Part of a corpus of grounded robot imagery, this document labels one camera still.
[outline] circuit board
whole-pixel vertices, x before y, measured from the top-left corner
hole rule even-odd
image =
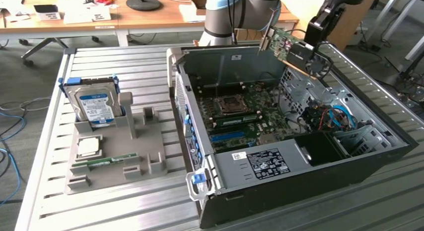
[[[270,28],[267,31],[267,36],[263,39],[262,49],[271,49],[274,51],[275,57],[284,63],[287,63],[287,56],[292,45],[298,42],[303,42],[298,37],[292,36],[290,32],[286,32],[280,28]]]
[[[198,96],[210,139],[218,153],[283,141],[295,132],[263,83],[246,84],[242,93]]]

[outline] metal slatted table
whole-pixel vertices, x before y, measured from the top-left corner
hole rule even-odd
[[[56,87],[16,230],[199,230],[167,87],[166,50],[182,46],[190,45],[78,49],[63,56],[58,78],[116,74],[122,91],[135,95],[135,112],[144,106],[160,112],[170,173],[102,190],[63,194],[75,113]],[[363,183],[211,230],[410,230],[424,226],[424,123],[340,52],[330,45],[323,51],[420,146]],[[339,83],[332,76],[326,80],[331,86]]]

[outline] blue pcie slot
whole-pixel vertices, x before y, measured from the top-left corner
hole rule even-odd
[[[211,136],[211,141],[212,142],[218,142],[218,141],[222,141],[222,140],[234,139],[234,138],[242,138],[242,137],[244,137],[244,132],[219,134],[219,135]]]

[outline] desk lamp base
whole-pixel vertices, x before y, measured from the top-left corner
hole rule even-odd
[[[127,6],[136,11],[152,11],[162,7],[159,0],[127,0]]]

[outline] cpu socket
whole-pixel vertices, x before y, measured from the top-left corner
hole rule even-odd
[[[224,115],[251,111],[240,94],[219,97],[218,103]]]

